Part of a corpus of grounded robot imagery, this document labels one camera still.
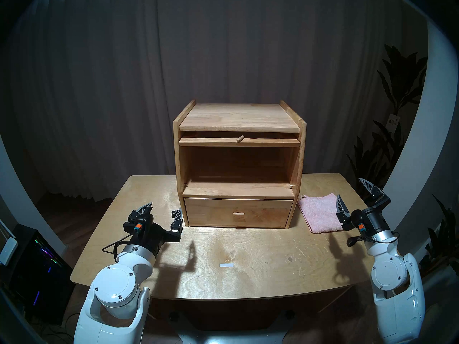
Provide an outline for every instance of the wooden side panel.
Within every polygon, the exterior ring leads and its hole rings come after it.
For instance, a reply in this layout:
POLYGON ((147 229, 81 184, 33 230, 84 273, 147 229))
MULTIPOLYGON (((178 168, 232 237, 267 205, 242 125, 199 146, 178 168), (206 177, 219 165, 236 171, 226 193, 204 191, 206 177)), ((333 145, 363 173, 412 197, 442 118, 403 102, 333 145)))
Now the wooden side panel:
POLYGON ((292 175, 290 177, 290 184, 292 185, 292 190, 293 190, 293 193, 295 194, 295 198, 293 199, 292 209, 290 210, 287 224, 285 226, 285 228, 288 228, 290 226, 290 221, 292 220, 293 212, 295 211, 295 207, 298 201, 298 196, 300 194, 301 175, 303 172, 304 144, 306 142, 306 123, 284 101, 281 100, 279 104, 285 110, 285 112, 287 112, 290 118, 293 119, 293 121, 295 121, 298 127, 300 127, 300 133, 298 134, 298 140, 300 141, 301 146, 300 146, 300 150, 298 154, 296 155, 296 160, 294 163, 292 175))
POLYGON ((185 198, 190 226, 284 228, 292 200, 185 198))
POLYGON ((183 111, 177 116, 172 122, 174 130, 174 152, 175 152, 175 173, 177 175, 177 194, 179 195, 180 207, 182 208, 183 220, 185 225, 188 226, 188 216, 186 213, 185 202, 183 200, 183 190, 185 189, 185 183, 187 180, 187 165, 186 155, 187 151, 183 147, 179 146, 180 138, 182 138, 183 132, 180 131, 180 124, 183 122, 188 113, 193 109, 196 104, 196 100, 192 100, 183 111))

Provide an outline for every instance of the wooden top board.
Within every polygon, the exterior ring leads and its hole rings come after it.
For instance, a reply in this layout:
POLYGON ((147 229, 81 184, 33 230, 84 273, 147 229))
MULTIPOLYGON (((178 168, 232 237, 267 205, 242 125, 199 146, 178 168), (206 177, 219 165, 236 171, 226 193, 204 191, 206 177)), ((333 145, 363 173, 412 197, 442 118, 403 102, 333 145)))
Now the wooden top board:
POLYGON ((285 132, 300 128, 280 105, 196 103, 181 131, 285 132))
MULTIPOLYGON (((303 174, 300 194, 341 194, 349 210, 365 204, 340 174, 303 174)), ((153 202, 155 222, 169 229, 179 208, 175 176, 131 176, 102 217, 70 279, 89 286, 113 264, 101 249, 124 237, 133 209, 153 202)), ((255 299, 325 291, 369 279, 374 259, 358 230, 311 234, 298 207, 289 229, 184 227, 179 243, 165 243, 143 286, 164 299, 255 299), (232 263, 233 266, 220 267, 232 263)))

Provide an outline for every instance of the wooden drawer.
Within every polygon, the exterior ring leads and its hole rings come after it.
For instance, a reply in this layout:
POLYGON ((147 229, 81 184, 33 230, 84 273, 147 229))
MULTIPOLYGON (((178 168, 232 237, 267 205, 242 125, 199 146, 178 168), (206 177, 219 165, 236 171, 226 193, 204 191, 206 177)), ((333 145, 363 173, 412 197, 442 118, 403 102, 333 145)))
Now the wooden drawer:
POLYGON ((293 200, 185 198, 190 226, 285 228, 293 200))

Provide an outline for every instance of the open compartment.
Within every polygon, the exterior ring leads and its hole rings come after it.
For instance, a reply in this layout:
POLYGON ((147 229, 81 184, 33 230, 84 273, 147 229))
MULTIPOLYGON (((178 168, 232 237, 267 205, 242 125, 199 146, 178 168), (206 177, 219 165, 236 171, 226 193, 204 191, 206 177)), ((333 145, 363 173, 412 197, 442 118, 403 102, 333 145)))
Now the open compartment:
POLYGON ((299 148, 189 147, 184 197, 293 199, 290 179, 299 148))

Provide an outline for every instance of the wood grain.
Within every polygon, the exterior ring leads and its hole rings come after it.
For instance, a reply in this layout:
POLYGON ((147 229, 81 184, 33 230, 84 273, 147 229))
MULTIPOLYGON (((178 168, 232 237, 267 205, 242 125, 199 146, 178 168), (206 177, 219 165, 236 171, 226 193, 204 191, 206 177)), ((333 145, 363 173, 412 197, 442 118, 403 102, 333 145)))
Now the wood grain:
MULTIPOLYGON (((340 174, 303 174, 301 194, 340 194, 350 211, 365 208, 340 174)), ((169 229, 170 212, 180 207, 175 176, 131 176, 102 217, 71 280, 89 286, 113 263, 102 247, 123 236, 133 209, 153 202, 155 222, 169 229)), ((373 257, 346 240, 358 230, 311 234, 298 208, 290 229, 184 228, 179 243, 166 243, 152 276, 144 282, 155 298, 256 299, 326 291, 369 279, 373 257), (220 263, 234 267, 219 267, 220 263)))
POLYGON ((291 200, 185 198, 190 226, 285 228, 291 200))
POLYGON ((183 202, 182 193, 185 188, 186 180, 188 178, 188 152, 186 150, 180 150, 179 140, 182 138, 183 132, 180 131, 179 126, 193 109, 196 104, 196 100, 192 100, 176 119, 172 122, 173 132, 174 132, 174 153, 175 153, 175 173, 177 175, 177 193, 179 195, 180 207, 182 207, 183 219, 185 221, 185 226, 188 226, 188 217, 186 214, 185 203, 183 202))
MULTIPOLYGON (((284 101, 280 101, 280 106, 285 110, 285 112, 290 116, 292 120, 295 121, 295 123, 298 125, 300 128, 300 133, 298 135, 298 140, 301 143, 300 150, 298 152, 293 152, 292 157, 294 160, 292 161, 293 164, 293 171, 291 172, 291 177, 290 177, 290 184, 292 185, 292 190, 293 193, 295 194, 295 198, 293 199, 293 204, 296 205, 298 201, 298 197, 300 195, 300 187, 301 187, 301 175, 303 172, 303 160, 304 160, 304 146, 306 142, 306 123, 304 120, 301 119, 301 117, 295 113, 295 111, 290 108, 288 104, 286 104, 284 101)), ((290 210, 290 215, 287 220, 287 225, 286 228, 290 226, 290 221, 293 217, 293 213, 295 211, 295 208, 292 207, 290 210)))
POLYGON ((294 194, 289 183, 269 182, 223 182, 189 181, 183 191, 184 197, 193 198, 240 198, 240 199, 285 199, 292 200, 294 194))
POLYGON ((253 147, 285 147, 298 148, 300 141, 297 139, 273 139, 273 138, 187 138, 179 141, 180 146, 253 146, 253 147))
POLYGON ((287 132, 300 128, 279 105, 197 103, 182 131, 287 132))

